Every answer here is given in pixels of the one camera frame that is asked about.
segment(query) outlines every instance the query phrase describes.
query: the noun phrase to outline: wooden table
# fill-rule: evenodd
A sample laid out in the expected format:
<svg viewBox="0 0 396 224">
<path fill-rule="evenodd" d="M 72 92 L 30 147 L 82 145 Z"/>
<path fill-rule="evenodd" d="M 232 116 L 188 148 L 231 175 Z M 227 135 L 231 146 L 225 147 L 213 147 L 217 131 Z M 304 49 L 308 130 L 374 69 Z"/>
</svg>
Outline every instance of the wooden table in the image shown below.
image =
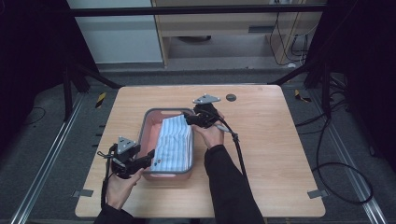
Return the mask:
<svg viewBox="0 0 396 224">
<path fill-rule="evenodd" d="M 138 140 L 145 113 L 154 107 L 193 108 L 192 100 L 204 93 L 217 96 L 214 103 L 230 127 L 239 134 L 247 176 L 264 217 L 321 217 L 320 198 L 309 199 L 317 189 L 282 90 L 269 85 L 142 86 L 121 88 L 108 118 L 98 150 L 107 152 L 119 136 Z M 229 102 L 226 95 L 236 95 Z M 239 167 L 235 145 L 226 133 L 225 146 Z M 148 181 L 134 187 L 123 209 L 135 217 L 213 217 L 205 173 L 206 147 L 195 135 L 191 178 L 184 181 Z M 80 197 L 79 217 L 96 217 L 105 176 L 105 160 L 95 156 Z"/>
</svg>

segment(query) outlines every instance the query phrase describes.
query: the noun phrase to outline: black cable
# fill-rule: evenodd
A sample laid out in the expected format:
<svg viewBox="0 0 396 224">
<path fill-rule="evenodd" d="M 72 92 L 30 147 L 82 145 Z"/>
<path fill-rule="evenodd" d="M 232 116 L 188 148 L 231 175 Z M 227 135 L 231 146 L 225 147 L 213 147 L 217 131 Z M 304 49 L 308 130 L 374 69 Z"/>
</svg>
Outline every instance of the black cable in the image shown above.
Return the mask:
<svg viewBox="0 0 396 224">
<path fill-rule="evenodd" d="M 332 112 L 333 112 L 333 110 L 334 110 L 337 106 L 342 105 L 342 104 L 344 104 L 345 102 L 346 102 L 345 100 L 342 100 L 342 101 L 340 101 L 340 102 L 338 102 L 338 103 L 332 105 L 332 106 L 331 106 Z M 295 126 L 295 127 L 301 127 L 301 126 L 310 124 L 310 123 L 312 123 L 312 122 L 314 122 L 314 121 L 316 121 L 316 120 L 322 118 L 322 117 L 325 116 L 325 115 L 326 115 L 326 113 L 322 113 L 322 114 L 320 114 L 320 115 L 318 115 L 318 116 L 316 116 L 316 117 L 313 117 L 312 119 L 307 119 L 307 120 L 305 120 L 305 121 L 303 121 L 303 122 L 301 122 L 301 123 L 297 123 L 297 124 L 295 124 L 294 126 Z"/>
<path fill-rule="evenodd" d="M 291 51 L 291 54 L 294 55 L 294 56 L 301 56 L 301 54 L 299 55 L 299 54 L 294 53 L 294 51 L 301 52 L 300 50 L 295 50 L 294 49 L 294 44 L 296 43 L 297 37 L 298 37 L 298 35 L 294 36 L 293 42 L 291 42 L 290 51 Z"/>
<path fill-rule="evenodd" d="M 330 97 L 332 97 L 332 96 L 334 96 L 335 94 L 342 94 L 342 95 L 346 95 L 346 92 L 345 91 L 334 91 L 334 92 L 332 92 L 331 94 L 330 94 Z"/>
<path fill-rule="evenodd" d="M 315 168 L 312 169 L 312 172 L 317 171 L 318 176 L 319 176 L 319 179 L 320 179 L 320 181 L 323 183 L 323 185 L 326 187 L 326 189 L 327 189 L 328 191 L 330 191 L 333 195 L 335 195 L 336 197 L 338 197 L 339 199 L 341 199 L 341 200 L 343 200 L 343 201 L 345 201 L 345 202 L 347 202 L 347 203 L 353 203 L 353 204 L 364 204 L 364 203 L 368 203 L 368 202 L 370 202 L 370 200 L 372 200 L 373 197 L 374 197 L 374 189 L 373 189 L 373 185 L 371 184 L 371 182 L 368 180 L 368 178 L 367 178 L 362 172 L 360 172 L 358 169 L 356 169 L 356 168 L 354 168 L 354 167 L 352 167 L 352 166 L 350 166 L 350 165 L 348 165 L 348 164 L 344 164 L 344 163 L 341 163 L 341 162 L 325 162 L 325 163 L 322 163 L 321 165 L 319 165 L 319 150 L 320 150 L 320 145 L 321 145 L 321 142 L 322 142 L 322 139 L 323 139 L 324 131 L 325 131 L 326 127 L 329 125 L 330 121 L 331 121 L 330 119 L 326 119 L 325 125 L 323 126 L 323 128 L 322 128 L 322 130 L 321 130 L 320 137 L 319 137 L 319 140 L 318 140 L 318 147 L 317 147 L 317 156 L 316 156 L 316 163 L 317 163 L 317 166 L 316 166 Z M 370 189 L 370 194 L 369 194 L 369 196 L 368 196 L 365 200 L 363 200 L 363 201 L 352 201 L 352 200 L 349 200 L 349 199 L 347 199 L 347 198 L 341 196 L 341 195 L 338 194 L 335 190 L 333 190 L 332 188 L 330 188 L 329 185 L 328 185 L 328 184 L 326 183 L 326 181 L 324 180 L 324 178 L 323 178 L 323 176 L 322 176 L 322 174 L 321 174 L 321 172 L 320 172 L 320 168 L 322 168 L 322 167 L 324 167 L 324 166 L 329 166 L 329 165 L 341 165 L 341 166 L 345 166 L 345 167 L 347 167 L 347 168 L 353 170 L 354 172 L 358 173 L 361 177 L 363 177 L 364 181 L 366 182 L 366 184 L 368 185 L 368 187 L 369 187 L 369 189 Z"/>
<path fill-rule="evenodd" d="M 109 150 L 108 150 L 108 154 L 104 154 L 101 151 L 98 151 L 96 154 L 103 157 L 104 159 L 106 159 L 106 175 L 105 178 L 103 179 L 102 182 L 102 192 L 101 192 L 101 208 L 103 209 L 106 205 L 106 192 L 107 192 L 107 186 L 108 186 L 108 179 L 114 174 L 111 173 L 111 175 L 108 175 L 109 171 L 110 171 L 110 160 L 111 158 L 113 158 L 113 155 L 111 154 L 112 151 L 114 151 L 115 147 L 117 147 L 117 144 L 114 144 Z"/>
<path fill-rule="evenodd" d="M 318 130 L 318 131 L 314 131 L 314 132 L 309 132 L 309 133 L 298 133 L 299 135 L 304 135 L 304 134 L 311 134 L 311 133 L 321 133 L 322 129 Z"/>
<path fill-rule="evenodd" d="M 337 86 L 338 89 L 340 90 L 345 90 L 346 89 L 346 84 L 342 83 L 339 81 L 337 78 L 330 76 L 330 80 L 334 83 L 335 86 Z"/>
<path fill-rule="evenodd" d="M 31 122 L 28 122 L 28 123 L 23 123 L 23 125 L 31 125 L 31 124 L 37 123 L 37 122 L 39 122 L 40 120 L 42 120 L 42 119 L 46 116 L 46 114 L 47 114 L 47 111 L 46 111 L 43 107 L 35 106 L 35 107 L 33 107 L 33 109 L 41 109 L 41 110 L 43 111 L 43 114 L 41 115 L 40 118 L 38 118 L 38 119 L 36 119 L 36 120 L 34 120 L 34 121 L 31 121 Z"/>
<path fill-rule="evenodd" d="M 304 38 L 304 50 L 303 50 L 303 56 L 302 56 L 303 63 L 305 63 L 305 59 L 306 59 L 307 54 L 308 54 L 308 35 L 305 35 L 305 38 Z"/>
<path fill-rule="evenodd" d="M 236 147 L 236 152 L 238 154 L 238 160 L 239 160 L 239 164 L 241 166 L 241 171 L 242 171 L 242 175 L 245 177 L 246 181 L 247 181 L 247 186 L 250 188 L 250 184 L 248 183 L 248 174 L 245 168 L 245 163 L 244 163 L 244 158 L 242 156 L 242 150 L 241 150 L 241 146 L 239 145 L 239 138 L 238 138 L 238 134 L 233 132 L 233 130 L 231 129 L 231 127 L 227 124 L 227 122 L 224 120 L 224 118 L 218 116 L 218 119 L 220 120 L 220 122 L 222 124 L 224 124 L 224 126 L 227 127 L 227 129 L 230 131 L 231 136 L 233 137 L 233 142 L 235 143 L 235 147 Z"/>
<path fill-rule="evenodd" d="M 278 22 L 278 21 L 279 21 L 279 12 L 276 13 L 276 21 L 275 21 L 274 29 L 273 29 L 273 31 L 272 31 L 271 34 L 270 34 L 270 49 L 271 49 L 271 51 L 272 51 L 272 53 L 273 53 L 273 55 L 274 55 L 275 62 L 277 63 L 277 65 L 288 65 L 288 64 L 290 64 L 290 63 L 298 62 L 298 60 L 292 60 L 292 59 L 290 59 L 289 56 L 288 56 L 288 54 L 286 53 L 285 45 L 284 45 L 284 43 L 283 43 L 282 36 L 280 35 L 279 25 L 278 25 L 279 22 Z M 284 53 L 284 54 L 286 55 L 286 57 L 290 60 L 290 62 L 288 62 L 288 63 L 279 63 L 279 62 L 277 61 L 277 59 L 276 59 L 274 49 L 272 48 L 272 36 L 273 36 L 274 30 L 275 30 L 276 27 L 277 27 L 277 30 L 278 30 L 278 32 L 279 32 L 280 42 L 282 43 L 283 53 Z"/>
</svg>

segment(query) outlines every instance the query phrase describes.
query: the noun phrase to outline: plastic container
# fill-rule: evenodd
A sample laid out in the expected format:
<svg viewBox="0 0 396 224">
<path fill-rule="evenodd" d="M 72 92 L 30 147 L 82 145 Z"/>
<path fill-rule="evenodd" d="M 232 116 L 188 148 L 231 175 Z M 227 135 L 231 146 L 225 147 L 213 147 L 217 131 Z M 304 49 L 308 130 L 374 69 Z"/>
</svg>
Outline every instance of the plastic container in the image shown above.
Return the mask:
<svg viewBox="0 0 396 224">
<path fill-rule="evenodd" d="M 144 157 L 152 149 L 156 149 L 164 119 L 180 116 L 183 115 L 183 113 L 188 113 L 191 115 L 194 114 L 193 110 L 189 108 L 152 108 L 148 112 L 146 112 L 139 136 L 139 144 L 141 148 L 140 148 L 140 152 L 137 154 L 137 158 Z M 156 162 L 154 160 L 155 159 L 154 157 L 154 159 L 151 161 L 151 166 L 144 171 L 143 177 L 145 177 L 148 180 L 156 180 L 156 179 L 183 180 L 190 178 L 191 169 L 193 165 L 193 143 L 194 143 L 193 131 L 191 131 L 191 137 L 186 141 L 188 147 L 191 148 L 190 149 L 191 153 L 187 155 L 188 159 L 191 160 L 191 162 L 189 162 L 189 164 L 185 168 L 183 168 L 183 170 L 179 170 L 179 171 L 153 170 L 154 169 L 153 166 Z"/>
</svg>

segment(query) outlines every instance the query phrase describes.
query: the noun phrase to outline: black jacket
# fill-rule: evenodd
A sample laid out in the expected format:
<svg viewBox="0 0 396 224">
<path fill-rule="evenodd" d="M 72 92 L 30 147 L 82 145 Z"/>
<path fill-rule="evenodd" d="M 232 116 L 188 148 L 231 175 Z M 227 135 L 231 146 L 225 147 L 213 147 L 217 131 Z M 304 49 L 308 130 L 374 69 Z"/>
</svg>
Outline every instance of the black jacket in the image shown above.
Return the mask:
<svg viewBox="0 0 396 224">
<path fill-rule="evenodd" d="M 246 179 L 233 164 L 224 145 L 210 148 L 205 154 L 205 168 L 217 224 L 264 223 Z M 133 223 L 125 211 L 106 205 L 95 224 Z"/>
</svg>

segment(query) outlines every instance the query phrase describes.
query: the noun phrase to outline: gray carpet floor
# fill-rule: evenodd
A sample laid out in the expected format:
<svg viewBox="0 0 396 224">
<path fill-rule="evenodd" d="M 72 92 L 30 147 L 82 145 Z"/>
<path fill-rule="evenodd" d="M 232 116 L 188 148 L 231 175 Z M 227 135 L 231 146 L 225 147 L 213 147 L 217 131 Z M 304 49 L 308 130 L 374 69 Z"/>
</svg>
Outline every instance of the gray carpet floor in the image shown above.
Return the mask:
<svg viewBox="0 0 396 224">
<path fill-rule="evenodd" d="M 132 73 L 103 73 L 105 77 L 122 85 L 184 85 L 184 84 L 232 84 L 232 83 L 266 83 L 286 75 L 288 68 L 251 68 L 217 69 L 217 70 L 185 70 L 172 69 L 162 71 L 135 71 Z M 70 133 L 64 142 L 56 162 L 51 167 L 48 179 L 35 202 L 29 220 L 32 223 L 89 223 L 93 218 L 79 218 L 75 215 L 77 198 L 72 197 L 74 190 L 82 189 L 96 146 L 100 141 L 100 133 L 106 124 L 117 90 L 111 90 L 96 80 L 89 79 L 91 89 L 83 95 L 82 107 L 78 113 Z M 308 103 L 297 100 L 294 90 L 299 89 L 303 97 L 313 98 L 320 89 L 305 90 L 301 86 L 301 77 L 297 77 L 283 86 L 283 92 L 295 123 L 313 118 L 319 114 L 315 102 Z M 106 99 L 100 108 L 95 108 L 101 92 L 106 92 Z M 342 95 L 334 95 L 334 101 L 343 99 Z M 390 169 L 383 158 L 372 157 L 369 146 L 361 132 L 360 125 L 353 115 L 342 105 L 332 113 L 332 125 L 342 138 L 357 168 L 372 182 L 375 200 L 381 208 L 388 223 L 396 223 L 396 174 Z M 0 166 L 0 223 L 8 223 L 35 179 L 42 161 L 63 125 L 64 99 L 62 85 L 41 92 L 35 98 L 35 108 L 26 120 L 26 125 L 13 139 L 10 153 L 1 159 Z M 299 133 L 320 130 L 323 119 L 297 128 Z M 319 133 L 300 134 L 305 154 L 310 166 L 316 166 L 316 150 Z M 334 149 L 334 141 L 328 130 L 323 136 L 320 148 L 320 162 L 340 161 Z M 336 192 L 357 200 L 357 194 L 351 185 L 346 170 L 340 167 L 326 167 L 323 176 Z M 324 189 L 317 174 L 315 179 L 319 189 Z M 269 218 L 268 223 L 372 223 L 361 205 L 346 203 L 333 194 L 323 198 L 326 215 L 318 219 Z"/>
</svg>

